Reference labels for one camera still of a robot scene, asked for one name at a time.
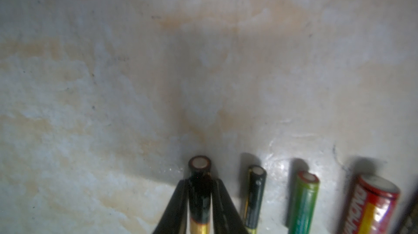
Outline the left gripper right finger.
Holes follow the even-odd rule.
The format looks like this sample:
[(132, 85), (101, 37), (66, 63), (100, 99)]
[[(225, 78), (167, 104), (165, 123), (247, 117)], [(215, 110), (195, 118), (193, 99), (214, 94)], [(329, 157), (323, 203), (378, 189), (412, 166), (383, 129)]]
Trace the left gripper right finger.
[(215, 234), (248, 234), (221, 179), (211, 181), (213, 228)]

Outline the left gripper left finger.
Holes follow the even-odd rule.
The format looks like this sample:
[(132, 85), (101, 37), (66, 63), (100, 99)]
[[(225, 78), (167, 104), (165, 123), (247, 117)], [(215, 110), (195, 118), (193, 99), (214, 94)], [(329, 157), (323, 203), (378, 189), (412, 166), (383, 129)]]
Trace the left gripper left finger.
[(185, 234), (188, 221), (189, 180), (180, 180), (153, 234)]

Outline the black gold AAA battery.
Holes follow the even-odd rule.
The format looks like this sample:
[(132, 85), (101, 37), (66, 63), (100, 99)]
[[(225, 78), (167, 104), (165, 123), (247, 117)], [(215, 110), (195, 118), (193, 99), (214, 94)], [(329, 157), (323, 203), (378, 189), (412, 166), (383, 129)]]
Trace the black gold AAA battery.
[(418, 190), (408, 199), (394, 234), (418, 234)]

